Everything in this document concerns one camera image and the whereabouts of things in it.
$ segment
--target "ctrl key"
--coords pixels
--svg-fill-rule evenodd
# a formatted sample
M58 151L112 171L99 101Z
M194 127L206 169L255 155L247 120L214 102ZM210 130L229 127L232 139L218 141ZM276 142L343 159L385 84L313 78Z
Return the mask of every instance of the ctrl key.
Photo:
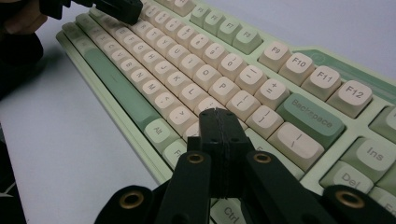
M237 199L220 199L210 209L210 216L217 224L246 224Z
M323 188L345 185L363 193L368 193L374 185L367 176L343 161L338 161L319 183Z

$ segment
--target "space bar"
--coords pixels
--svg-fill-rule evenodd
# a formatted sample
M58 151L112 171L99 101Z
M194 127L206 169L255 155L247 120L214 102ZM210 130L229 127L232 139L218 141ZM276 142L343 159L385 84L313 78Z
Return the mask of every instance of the space bar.
M161 117L101 50L90 49L83 57L140 131Z

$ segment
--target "white table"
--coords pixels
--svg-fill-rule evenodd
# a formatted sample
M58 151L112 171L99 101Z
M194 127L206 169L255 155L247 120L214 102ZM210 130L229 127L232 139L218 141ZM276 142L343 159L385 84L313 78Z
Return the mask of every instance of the white table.
M322 46L396 79L395 1L206 2L293 46ZM0 102L28 223L93 223L116 190L157 187L55 39L85 11L64 8L62 21L39 30L45 69Z

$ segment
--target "robotic end effector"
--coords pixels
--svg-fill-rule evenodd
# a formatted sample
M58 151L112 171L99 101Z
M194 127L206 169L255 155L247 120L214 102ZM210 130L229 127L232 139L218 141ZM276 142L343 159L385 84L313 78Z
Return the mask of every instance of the robotic end effector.
M128 24L137 23L143 4L140 0L73 0L73 2L96 8L106 14ZM62 18L63 6L70 7L71 0L40 0L40 11L52 18L60 20Z

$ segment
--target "mechanical keyboard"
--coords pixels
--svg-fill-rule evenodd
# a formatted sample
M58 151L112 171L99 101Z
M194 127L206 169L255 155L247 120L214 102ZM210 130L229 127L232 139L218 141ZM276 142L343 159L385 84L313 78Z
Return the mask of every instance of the mechanical keyboard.
M91 8L57 39L159 183L199 134L199 113L220 107L307 189L347 185L396 216L395 80L202 1L142 3L135 25ZM214 200L211 221L245 223L238 203Z

